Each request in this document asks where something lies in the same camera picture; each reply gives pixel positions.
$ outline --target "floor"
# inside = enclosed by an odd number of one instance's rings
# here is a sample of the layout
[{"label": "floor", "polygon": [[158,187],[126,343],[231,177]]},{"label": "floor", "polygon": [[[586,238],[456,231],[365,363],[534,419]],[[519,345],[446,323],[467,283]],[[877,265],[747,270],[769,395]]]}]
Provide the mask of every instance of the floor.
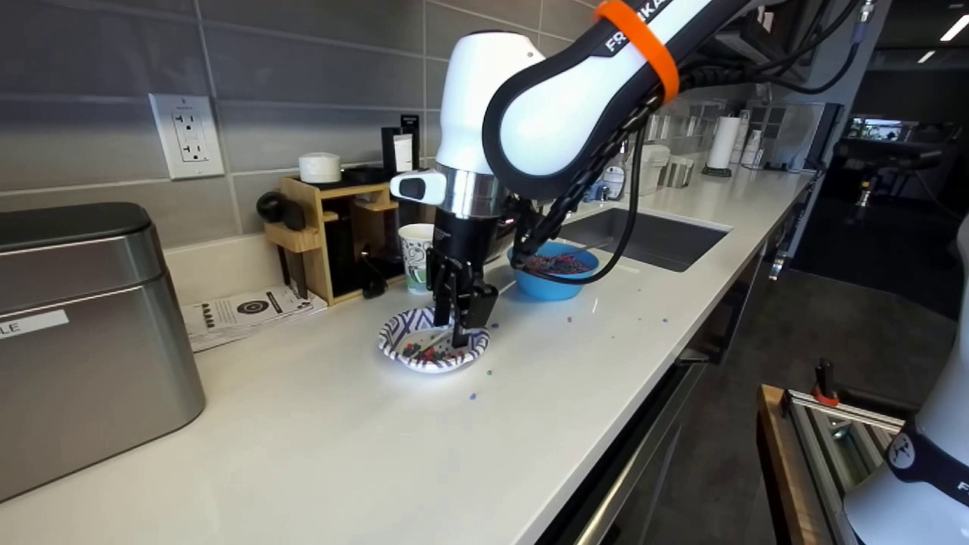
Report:
[{"label": "floor", "polygon": [[920,405],[953,343],[952,233],[953,220],[924,210],[860,218],[820,199],[796,270],[758,283],[724,367],[707,372],[648,537],[621,541],[771,545],[758,383],[810,391],[830,360],[839,383]]}]

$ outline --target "countertop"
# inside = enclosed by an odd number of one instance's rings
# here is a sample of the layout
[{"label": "countertop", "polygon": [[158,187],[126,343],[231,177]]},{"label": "countertop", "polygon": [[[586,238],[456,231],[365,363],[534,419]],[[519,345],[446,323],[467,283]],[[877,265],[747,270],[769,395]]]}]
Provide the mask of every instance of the countertop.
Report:
[{"label": "countertop", "polygon": [[534,541],[803,187],[741,173],[646,196],[731,233],[687,273],[621,260],[571,302],[501,297],[488,355],[456,374],[377,352],[428,302],[399,285],[204,352],[194,424],[4,503],[0,541]]}]

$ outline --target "plate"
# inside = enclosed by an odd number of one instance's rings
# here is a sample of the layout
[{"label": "plate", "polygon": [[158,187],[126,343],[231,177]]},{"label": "plate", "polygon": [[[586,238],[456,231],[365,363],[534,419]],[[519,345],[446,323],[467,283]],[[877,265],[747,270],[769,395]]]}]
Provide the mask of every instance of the plate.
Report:
[{"label": "plate", "polygon": [[379,339],[379,352],[416,372],[456,372],[477,363],[484,355],[488,333],[467,333],[467,345],[448,345],[452,328],[434,328],[434,310],[418,305],[394,315]]}]

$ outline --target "bowl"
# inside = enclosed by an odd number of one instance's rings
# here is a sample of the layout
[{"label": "bowl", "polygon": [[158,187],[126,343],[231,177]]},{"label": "bowl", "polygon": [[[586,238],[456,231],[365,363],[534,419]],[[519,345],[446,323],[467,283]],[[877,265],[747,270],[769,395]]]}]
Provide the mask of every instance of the bowl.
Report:
[{"label": "bowl", "polygon": [[568,242],[545,242],[536,252],[536,258],[529,258],[515,270],[519,297],[541,302],[541,301],[572,301],[583,290],[583,285],[563,285],[553,278],[534,275],[536,265],[541,265],[539,273],[559,275],[559,278],[588,278],[601,270],[601,260],[588,249],[568,246]]}]

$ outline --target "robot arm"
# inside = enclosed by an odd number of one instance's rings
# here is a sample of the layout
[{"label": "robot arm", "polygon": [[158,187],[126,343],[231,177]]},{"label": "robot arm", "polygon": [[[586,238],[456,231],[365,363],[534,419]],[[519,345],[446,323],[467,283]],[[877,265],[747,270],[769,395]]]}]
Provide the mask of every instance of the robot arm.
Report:
[{"label": "robot arm", "polygon": [[[724,82],[696,63],[696,45],[758,6],[758,0],[605,3],[648,25],[659,48],[679,43],[665,63],[672,70],[679,63],[681,88]],[[498,301],[483,273],[498,225],[515,214],[513,265],[519,265],[558,236],[568,211],[662,96],[665,88],[641,45],[605,18],[553,59],[541,59],[515,34],[477,34],[456,45],[440,171],[391,181],[397,196],[437,206],[431,285],[437,323],[456,329],[452,345],[465,345],[467,329],[484,328]],[[551,199],[547,211],[536,214],[534,199]]]}]

